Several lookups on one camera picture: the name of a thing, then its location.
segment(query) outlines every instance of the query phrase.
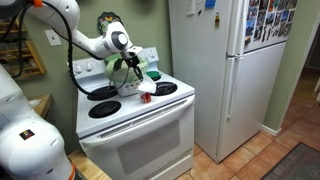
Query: white stove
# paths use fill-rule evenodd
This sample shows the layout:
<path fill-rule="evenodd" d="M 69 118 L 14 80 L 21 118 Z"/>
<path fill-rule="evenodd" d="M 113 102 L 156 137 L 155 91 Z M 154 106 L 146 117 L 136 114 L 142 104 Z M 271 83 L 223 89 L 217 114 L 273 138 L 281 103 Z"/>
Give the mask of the white stove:
<path fill-rule="evenodd" d="M 73 65 L 85 90 L 109 85 L 103 61 L 87 58 Z M 138 94 L 92 101 L 78 91 L 76 132 L 80 144 L 111 178 L 174 179 L 192 167 L 194 88 L 160 74 L 156 83 L 171 82 L 177 89 L 172 94 L 151 96 L 149 103 L 142 103 Z M 120 109 L 102 118 L 89 116 L 93 107 L 109 101 L 121 103 Z"/>

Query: wooden cabinet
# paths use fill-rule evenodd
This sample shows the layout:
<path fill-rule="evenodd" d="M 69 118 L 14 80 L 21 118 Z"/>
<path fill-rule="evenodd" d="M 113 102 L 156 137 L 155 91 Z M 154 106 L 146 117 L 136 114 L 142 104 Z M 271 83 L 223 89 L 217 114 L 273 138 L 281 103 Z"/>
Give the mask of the wooden cabinet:
<path fill-rule="evenodd" d="M 5 33 L 10 21 L 0 21 L 0 37 Z M 7 70 L 10 75 L 16 75 L 20 70 L 19 59 L 19 46 L 17 40 L 11 40 L 12 36 L 17 37 L 18 23 L 14 24 L 14 28 L 10 31 L 8 37 L 10 40 L 0 42 L 0 63 Z M 20 77 L 43 74 L 46 68 L 43 65 L 40 56 L 35 49 L 31 40 L 22 41 L 22 60 L 23 60 L 23 73 Z"/>

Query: white refrigerator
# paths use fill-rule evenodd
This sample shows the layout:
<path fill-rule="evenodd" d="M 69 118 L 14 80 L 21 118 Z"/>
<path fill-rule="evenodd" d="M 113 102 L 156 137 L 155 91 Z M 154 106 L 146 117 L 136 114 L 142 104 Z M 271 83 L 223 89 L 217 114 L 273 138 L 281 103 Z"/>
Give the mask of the white refrigerator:
<path fill-rule="evenodd" d="M 222 161 L 262 127 L 297 0 L 169 0 L 173 75 L 195 87 L 195 143 Z"/>

